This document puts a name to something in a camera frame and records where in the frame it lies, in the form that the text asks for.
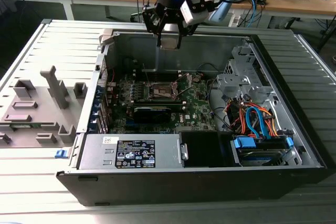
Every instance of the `blue latch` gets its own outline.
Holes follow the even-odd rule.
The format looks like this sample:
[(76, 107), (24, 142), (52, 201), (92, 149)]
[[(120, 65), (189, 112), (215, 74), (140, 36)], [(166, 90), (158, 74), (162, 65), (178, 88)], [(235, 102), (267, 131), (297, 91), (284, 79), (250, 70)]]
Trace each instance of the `blue latch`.
[(256, 148), (256, 142), (254, 142), (253, 137), (237, 137), (234, 140), (236, 148)]
[(56, 152), (55, 158), (68, 158), (67, 154), (68, 154), (68, 151), (60, 149)]
[(291, 137), (286, 138), (287, 144), (289, 145), (289, 147), (294, 146), (294, 142), (293, 139)]

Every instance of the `metal grating surface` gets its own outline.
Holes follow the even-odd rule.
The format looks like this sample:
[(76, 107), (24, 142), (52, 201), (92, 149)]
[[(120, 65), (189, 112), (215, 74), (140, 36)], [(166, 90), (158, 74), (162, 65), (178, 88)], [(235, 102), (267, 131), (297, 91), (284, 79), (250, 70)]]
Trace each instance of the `metal grating surface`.
[[(86, 44), (86, 42), (95, 43), (95, 41), (98, 43), (100, 30), (112, 27), (144, 30), (140, 24), (55, 20), (49, 26), (42, 25), (43, 35), (39, 36), (32, 44), (53, 43), (54, 38), (59, 39), (59, 44), (76, 44), (77, 46), (73, 49), (63, 50), (56, 47), (52, 55), (57, 55), (57, 57), (49, 57), (48, 60), (59, 64), (60, 71), (91, 71), (96, 54), (91, 52), (94, 51), (90, 50), (91, 47), (88, 50), (80, 50), (78, 45)], [(204, 30), (240, 35), (244, 33), (258, 34), (263, 43), (269, 47), (269, 52), (280, 72), (288, 81), (308, 117), (316, 122), (318, 133), (327, 144), (333, 157), (336, 158), (336, 127), (334, 126), (336, 86), (333, 84), (334, 80), (328, 77), (320, 62), (304, 49), (291, 31), (200, 28), (197, 32), (202, 33)], [(287, 44), (291, 44), (290, 48), (283, 47)], [(44, 63), (46, 58), (41, 50), (46, 49), (28, 46), (28, 50), (29, 53), (25, 54), (25, 58), (29, 57), (30, 61), (22, 61), (21, 67), (29, 69), (29, 67), (34, 67), (32, 62)], [(0, 87), (4, 88), (0, 95), (12, 94), (11, 89), (2, 82), (0, 82)], [(282, 199), (273, 201), (84, 207), (55, 178), (54, 172), (68, 162), (68, 160), (55, 160), (53, 158), (55, 151), (55, 148), (0, 150), (0, 221), (146, 224), (181, 222), (336, 223), (336, 211), (334, 211), (336, 176), (330, 177), (318, 185), (306, 185), (298, 188)]]

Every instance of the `blue cable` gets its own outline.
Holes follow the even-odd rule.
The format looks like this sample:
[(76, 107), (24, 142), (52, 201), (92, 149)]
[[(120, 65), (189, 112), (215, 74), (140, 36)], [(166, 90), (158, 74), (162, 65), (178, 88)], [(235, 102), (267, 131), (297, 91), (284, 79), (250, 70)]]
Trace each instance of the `blue cable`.
[(261, 128), (262, 134), (264, 135), (264, 137), (266, 139), (270, 139), (271, 136), (268, 134), (268, 131), (265, 128), (264, 118), (262, 117), (262, 113), (261, 113), (261, 111), (258, 108), (256, 108), (256, 107), (249, 107), (248, 110), (246, 111), (246, 124), (247, 124), (247, 127), (255, 134), (256, 137), (259, 137), (258, 132), (252, 127), (251, 122), (250, 122), (250, 112), (251, 112), (251, 110), (255, 110), (257, 112), (257, 114), (258, 114), (259, 123), (260, 123), (260, 128)]
[(250, 20), (250, 23), (247, 25), (247, 27), (250, 27), (250, 25), (251, 25), (252, 22), (253, 22), (254, 15), (256, 14), (256, 9), (257, 9), (256, 2), (255, 2), (254, 0), (252, 0), (252, 4), (253, 4), (252, 18), (251, 18), (251, 20)]

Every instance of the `electronic device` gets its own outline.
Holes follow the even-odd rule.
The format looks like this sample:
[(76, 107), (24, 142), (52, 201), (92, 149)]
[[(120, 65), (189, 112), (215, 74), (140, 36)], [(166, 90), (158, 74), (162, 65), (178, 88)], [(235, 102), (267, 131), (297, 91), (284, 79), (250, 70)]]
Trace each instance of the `electronic device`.
[(278, 70), (292, 63), (269, 55), (278, 33), (202, 28), (171, 51), (140, 26), (108, 30), (56, 175), (81, 204), (275, 199), (334, 173)]

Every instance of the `side panel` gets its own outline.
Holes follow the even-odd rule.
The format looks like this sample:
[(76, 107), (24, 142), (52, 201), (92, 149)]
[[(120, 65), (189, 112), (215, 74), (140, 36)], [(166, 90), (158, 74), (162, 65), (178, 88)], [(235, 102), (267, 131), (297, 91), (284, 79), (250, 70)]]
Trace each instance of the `side panel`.
[(316, 183), (326, 176), (318, 169), (57, 174), (85, 206), (277, 199), (308, 180)]

